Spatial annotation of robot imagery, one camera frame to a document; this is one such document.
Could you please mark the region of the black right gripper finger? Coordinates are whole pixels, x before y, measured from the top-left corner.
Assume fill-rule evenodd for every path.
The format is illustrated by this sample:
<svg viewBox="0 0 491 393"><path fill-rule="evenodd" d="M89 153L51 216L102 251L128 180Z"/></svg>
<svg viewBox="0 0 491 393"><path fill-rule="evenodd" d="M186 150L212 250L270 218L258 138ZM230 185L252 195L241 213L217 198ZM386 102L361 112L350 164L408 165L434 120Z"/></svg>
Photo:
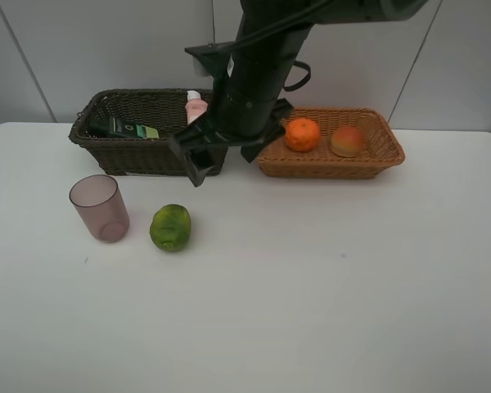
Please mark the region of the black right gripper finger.
<svg viewBox="0 0 491 393"><path fill-rule="evenodd" d="M183 153L187 177L199 187L214 167L214 159L207 149L188 150Z"/></svg>
<svg viewBox="0 0 491 393"><path fill-rule="evenodd" d="M261 151L270 143L266 138L258 138L248 141L241 147L241 156L251 163L261 153Z"/></svg>

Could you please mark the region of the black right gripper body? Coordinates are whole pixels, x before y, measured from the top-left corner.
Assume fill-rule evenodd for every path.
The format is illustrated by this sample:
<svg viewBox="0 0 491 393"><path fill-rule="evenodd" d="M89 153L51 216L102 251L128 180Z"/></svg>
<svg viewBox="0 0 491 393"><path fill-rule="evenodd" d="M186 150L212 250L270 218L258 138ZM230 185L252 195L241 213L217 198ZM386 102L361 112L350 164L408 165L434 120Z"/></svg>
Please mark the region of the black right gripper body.
<svg viewBox="0 0 491 393"><path fill-rule="evenodd" d="M270 142L279 134L279 104L293 61L293 32L286 29L247 42L234 42L227 73L213 78L213 96L207 111L175 133L169 146L177 156L188 150L239 146L258 138Z"/></svg>

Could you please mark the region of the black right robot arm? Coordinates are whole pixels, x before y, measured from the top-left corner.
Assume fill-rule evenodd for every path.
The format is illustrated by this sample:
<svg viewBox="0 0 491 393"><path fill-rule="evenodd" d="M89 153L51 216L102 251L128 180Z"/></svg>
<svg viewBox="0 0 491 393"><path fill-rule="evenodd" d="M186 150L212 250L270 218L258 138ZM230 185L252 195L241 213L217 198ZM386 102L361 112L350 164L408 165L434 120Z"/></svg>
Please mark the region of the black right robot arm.
<svg viewBox="0 0 491 393"><path fill-rule="evenodd" d="M252 162L284 132L282 119L293 107L279 97L303 87L311 78L286 85L315 25L408 20L424 1L243 1L236 41L186 48L213 79L213 96L205 113L169 139L169 149L199 187L214 167L217 148L239 147Z"/></svg>

